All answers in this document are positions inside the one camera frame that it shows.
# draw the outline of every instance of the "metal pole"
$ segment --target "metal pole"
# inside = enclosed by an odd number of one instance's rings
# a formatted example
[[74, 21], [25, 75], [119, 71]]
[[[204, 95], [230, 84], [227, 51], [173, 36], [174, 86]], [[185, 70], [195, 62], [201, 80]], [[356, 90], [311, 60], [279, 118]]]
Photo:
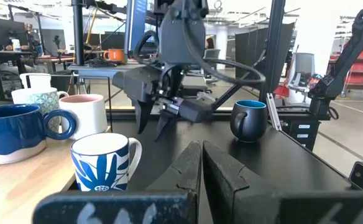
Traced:
[[11, 21], [14, 21], [13, 12], [12, 12], [12, 6], [11, 5], [7, 5], [7, 8], [9, 8], [10, 20]]
[[40, 36], [40, 44], [42, 46], [42, 51], [45, 53], [45, 54], [49, 54], [49, 52], [45, 52], [45, 43], [44, 43], [44, 35], [42, 33], [42, 25], [40, 23], [40, 16], [39, 16], [39, 13], [37, 12], [37, 20], [38, 20], [38, 28], [39, 28], [39, 36]]
[[273, 0], [271, 5], [269, 33], [267, 35], [266, 61], [264, 76], [266, 82], [260, 90], [259, 101], [266, 103], [266, 93], [270, 93], [278, 83], [274, 83], [275, 67], [279, 52], [279, 41], [281, 37], [282, 19], [284, 15], [285, 0]]
[[74, 12], [74, 50], [76, 65], [84, 65], [82, 0], [71, 0]]

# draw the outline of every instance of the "floor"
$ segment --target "floor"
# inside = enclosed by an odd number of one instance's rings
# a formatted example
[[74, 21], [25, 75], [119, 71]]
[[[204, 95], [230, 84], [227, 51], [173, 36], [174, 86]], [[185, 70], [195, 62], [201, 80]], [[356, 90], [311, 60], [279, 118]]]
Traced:
[[[224, 73], [233, 76], [234, 71], [226, 70]], [[108, 94], [106, 81], [91, 80], [91, 93], [101, 94], [109, 106], [111, 96], [112, 108], [118, 106], [131, 106], [131, 101], [123, 91], [111, 85], [111, 93]], [[214, 97], [221, 96], [231, 84], [217, 82], [211, 86]], [[240, 89], [223, 104], [232, 107], [237, 100], [256, 100], [257, 91]], [[337, 109], [340, 118], [338, 120], [323, 121], [319, 127], [314, 153], [324, 161], [348, 176], [355, 161], [363, 161], [363, 91], [353, 90], [346, 98], [338, 98], [331, 103]]]

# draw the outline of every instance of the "mug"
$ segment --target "mug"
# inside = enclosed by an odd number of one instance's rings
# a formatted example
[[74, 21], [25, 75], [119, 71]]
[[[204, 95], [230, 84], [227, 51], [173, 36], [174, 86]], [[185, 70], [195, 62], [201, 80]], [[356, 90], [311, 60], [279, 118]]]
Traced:
[[[66, 96], [60, 99], [60, 109], [74, 115], [78, 126], [71, 139], [103, 133], [107, 130], [107, 115], [104, 96], [99, 94], [82, 94]], [[68, 129], [68, 122], [62, 118], [62, 129]]]
[[[46, 136], [63, 140], [76, 129], [74, 117], [64, 110], [53, 110], [42, 116], [40, 106], [18, 104], [0, 106], [0, 164], [18, 162], [38, 154], [46, 147]], [[61, 134], [48, 128], [54, 116], [63, 116], [70, 127]]]
[[232, 108], [230, 128], [238, 140], [255, 142], [266, 131], [268, 118], [266, 104], [255, 100], [240, 100]]
[[[136, 152], [129, 163], [133, 144]], [[76, 183], [82, 191], [126, 190], [141, 156], [138, 140], [115, 133], [92, 134], [71, 146]]]
[[[68, 96], [64, 91], [57, 91], [56, 88], [25, 88], [12, 91], [13, 103], [36, 103], [40, 106], [42, 114], [47, 114], [52, 110], [59, 109], [58, 99], [61, 95]], [[55, 117], [49, 121], [52, 131], [58, 133], [60, 127], [60, 117]]]
[[124, 61], [124, 50], [123, 49], [108, 49], [103, 54], [104, 59], [113, 61]]

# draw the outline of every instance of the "computer monitor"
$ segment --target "computer monitor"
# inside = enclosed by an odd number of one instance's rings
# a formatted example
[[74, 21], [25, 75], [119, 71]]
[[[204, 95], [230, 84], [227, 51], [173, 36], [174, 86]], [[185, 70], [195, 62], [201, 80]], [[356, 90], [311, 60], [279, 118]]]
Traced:
[[24, 23], [0, 19], [0, 45], [6, 46], [11, 39], [18, 39], [20, 45], [28, 45]]
[[101, 34], [101, 50], [108, 50], [108, 49], [123, 49], [124, 42], [125, 42], [125, 33], [120, 32], [117, 34]]
[[[83, 34], [83, 42], [86, 43], [88, 34]], [[100, 44], [100, 34], [90, 34], [89, 44], [93, 46], [98, 46]]]

